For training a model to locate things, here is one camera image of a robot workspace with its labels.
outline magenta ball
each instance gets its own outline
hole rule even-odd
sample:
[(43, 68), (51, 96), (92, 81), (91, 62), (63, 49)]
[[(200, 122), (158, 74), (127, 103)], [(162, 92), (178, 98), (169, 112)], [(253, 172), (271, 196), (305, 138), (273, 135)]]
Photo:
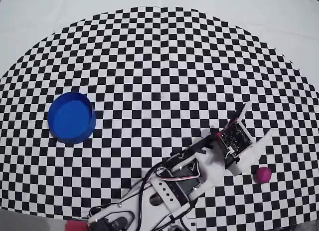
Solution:
[(256, 177), (258, 183), (267, 183), (271, 178), (271, 170), (268, 167), (261, 167), (257, 170)]

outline checkerboard mat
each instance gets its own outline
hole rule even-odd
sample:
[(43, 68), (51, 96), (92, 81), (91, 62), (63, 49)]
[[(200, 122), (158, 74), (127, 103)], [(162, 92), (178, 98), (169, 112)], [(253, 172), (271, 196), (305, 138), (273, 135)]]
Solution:
[[(81, 92), (93, 135), (56, 142), (48, 109)], [(318, 93), (258, 37), (193, 9), (136, 7), (95, 15), (43, 39), (0, 80), (0, 205), (84, 217), (211, 126), (252, 101), (245, 124), (276, 130), (258, 165), (203, 195), (197, 230), (268, 230), (314, 220), (319, 205)], [(260, 166), (270, 183), (255, 184)]]

